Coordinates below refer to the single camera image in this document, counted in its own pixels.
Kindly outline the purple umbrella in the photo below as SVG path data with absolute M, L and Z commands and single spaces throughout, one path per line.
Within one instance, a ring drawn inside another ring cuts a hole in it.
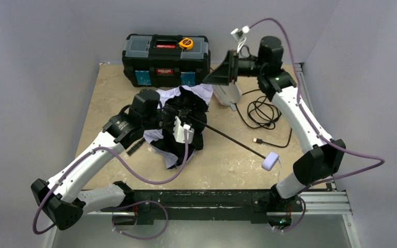
M 203 131 L 205 126 L 195 121 L 198 119 L 207 123 L 209 103 L 213 96 L 213 88 L 209 84 L 196 86 L 179 86 L 169 90 L 157 90 L 160 102 L 181 110 L 189 110 L 193 118 L 188 118 L 194 129 L 192 143 L 188 145 L 188 156 L 190 160 L 197 151 L 204 149 Z M 174 169 L 181 166 L 184 159 L 184 144 L 175 141 L 173 129 L 147 130 L 143 138 L 154 149 L 155 153 L 163 156 L 166 169 Z

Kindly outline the pink umbrella case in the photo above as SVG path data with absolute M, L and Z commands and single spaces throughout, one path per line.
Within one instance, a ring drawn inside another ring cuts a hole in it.
M 229 85 L 213 85 L 213 94 L 219 103 L 224 107 L 229 107 L 232 111 L 236 111 L 235 104 L 242 97 L 242 91 L 235 83 Z

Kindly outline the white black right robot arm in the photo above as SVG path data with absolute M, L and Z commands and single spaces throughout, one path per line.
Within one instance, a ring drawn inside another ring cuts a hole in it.
M 203 79 L 205 84 L 229 85 L 238 76 L 256 77 L 261 92 L 287 119 L 303 156 L 293 164 L 292 173 L 273 186 L 279 200 L 294 197 L 307 186 L 337 173 L 345 148 L 341 139 L 334 139 L 323 130 L 310 111 L 302 110 L 306 104 L 296 82 L 282 69 L 283 52 L 279 38 L 265 36 L 257 56 L 239 58 L 236 51 L 228 50 L 224 61 Z

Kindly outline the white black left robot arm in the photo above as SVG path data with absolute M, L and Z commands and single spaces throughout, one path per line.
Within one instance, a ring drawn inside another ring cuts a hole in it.
M 44 233 L 37 228 L 41 213 L 52 221 L 53 227 L 66 230 L 92 211 L 135 206 L 134 192 L 124 182 L 103 189 L 84 191 L 83 188 L 113 158 L 134 177 L 156 184 L 133 171 L 120 154 L 140 140 L 146 130 L 163 129 L 172 132 L 175 141 L 186 148 L 194 134 L 191 125 L 181 120 L 181 112 L 168 104 L 162 105 L 155 90 L 141 90 L 131 104 L 108 120 L 92 143 L 68 166 L 48 180 L 36 179 L 32 183 L 30 188 L 38 204 L 33 232 Z

